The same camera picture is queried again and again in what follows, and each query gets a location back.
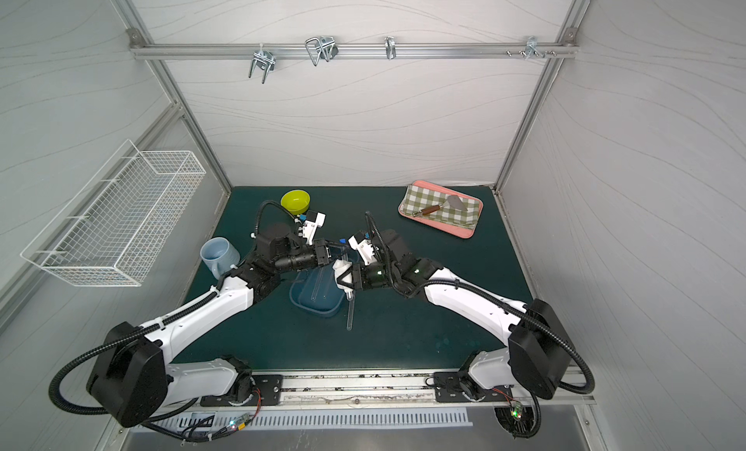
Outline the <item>clear test tube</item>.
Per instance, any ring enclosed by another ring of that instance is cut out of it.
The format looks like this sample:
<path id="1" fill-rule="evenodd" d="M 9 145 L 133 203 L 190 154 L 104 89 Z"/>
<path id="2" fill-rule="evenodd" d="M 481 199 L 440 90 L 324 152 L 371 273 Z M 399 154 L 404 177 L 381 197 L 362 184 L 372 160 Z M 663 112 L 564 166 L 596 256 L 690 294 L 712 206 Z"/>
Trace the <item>clear test tube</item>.
<path id="1" fill-rule="evenodd" d="M 311 296 L 310 296 L 310 301 L 312 301 L 314 305 L 316 304 L 316 300 L 317 300 L 318 293 L 320 290 L 320 285 L 321 285 L 321 280 L 317 278 L 314 282 L 313 289 L 311 290 Z"/>
<path id="2" fill-rule="evenodd" d="M 355 302 L 356 301 L 354 299 L 350 299 L 348 301 L 348 311 L 346 317 L 346 330 L 348 332 L 351 332 L 354 327 Z"/>

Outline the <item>test tube with blue cap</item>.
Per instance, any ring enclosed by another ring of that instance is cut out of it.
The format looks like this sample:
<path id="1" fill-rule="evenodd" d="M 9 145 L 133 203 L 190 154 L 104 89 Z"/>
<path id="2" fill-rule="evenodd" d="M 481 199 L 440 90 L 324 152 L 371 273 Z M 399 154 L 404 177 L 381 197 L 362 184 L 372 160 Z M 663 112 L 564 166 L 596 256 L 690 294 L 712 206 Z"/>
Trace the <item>test tube with blue cap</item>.
<path id="1" fill-rule="evenodd" d="M 340 261 L 340 274 L 337 276 L 338 286 L 340 288 L 343 288 L 343 291 L 345 292 L 347 300 L 353 301 L 355 297 L 355 293 L 354 293 L 354 290 L 351 288 L 352 276 L 350 276 L 350 274 L 348 273 L 345 276 L 342 275 L 343 272 L 345 272 L 346 270 L 349 270 L 349 268 L 351 268 L 352 266 L 349 250 L 347 248 L 343 249 L 341 257 L 339 258 L 339 261 Z"/>

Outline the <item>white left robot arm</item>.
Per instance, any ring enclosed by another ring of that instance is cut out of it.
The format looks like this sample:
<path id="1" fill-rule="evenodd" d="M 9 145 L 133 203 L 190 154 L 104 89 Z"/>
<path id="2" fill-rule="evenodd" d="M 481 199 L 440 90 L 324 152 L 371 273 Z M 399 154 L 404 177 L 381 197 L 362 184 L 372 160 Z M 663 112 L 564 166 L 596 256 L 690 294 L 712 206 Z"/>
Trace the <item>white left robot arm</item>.
<path id="1" fill-rule="evenodd" d="M 52 404 L 75 415 L 110 415 L 130 428 L 174 402 L 245 395 L 251 370 L 235 358 L 173 362 L 198 338 L 270 296 L 283 274 L 323 268 L 349 252 L 345 239 L 317 237 L 324 219 L 308 212 L 291 224 L 254 229 L 253 249 L 202 296 L 139 326 L 123 322 L 101 346 L 62 367 L 48 388 Z"/>

